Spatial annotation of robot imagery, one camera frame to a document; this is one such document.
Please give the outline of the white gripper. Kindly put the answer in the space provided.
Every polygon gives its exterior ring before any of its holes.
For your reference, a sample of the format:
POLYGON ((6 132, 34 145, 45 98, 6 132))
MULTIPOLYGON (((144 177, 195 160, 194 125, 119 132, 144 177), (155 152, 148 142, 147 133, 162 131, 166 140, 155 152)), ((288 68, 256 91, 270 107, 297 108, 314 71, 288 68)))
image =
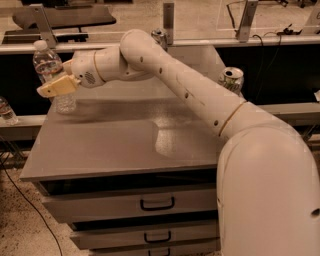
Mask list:
POLYGON ((80 82, 85 88, 95 88, 104 84, 96 68, 94 50, 75 52, 72 60, 63 62, 63 68, 68 75, 55 78, 38 87, 37 92, 40 96, 51 98, 73 93, 78 89, 80 82))

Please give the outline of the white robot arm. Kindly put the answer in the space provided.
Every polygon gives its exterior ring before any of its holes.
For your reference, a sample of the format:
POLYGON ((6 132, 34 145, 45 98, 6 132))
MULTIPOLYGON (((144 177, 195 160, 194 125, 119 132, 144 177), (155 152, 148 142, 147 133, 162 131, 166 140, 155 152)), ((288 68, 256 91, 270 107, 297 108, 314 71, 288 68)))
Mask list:
POLYGON ((151 74, 226 143, 217 167, 221 256, 320 256, 320 183, 294 128, 169 55, 148 33, 77 53, 39 87, 49 98, 151 74))

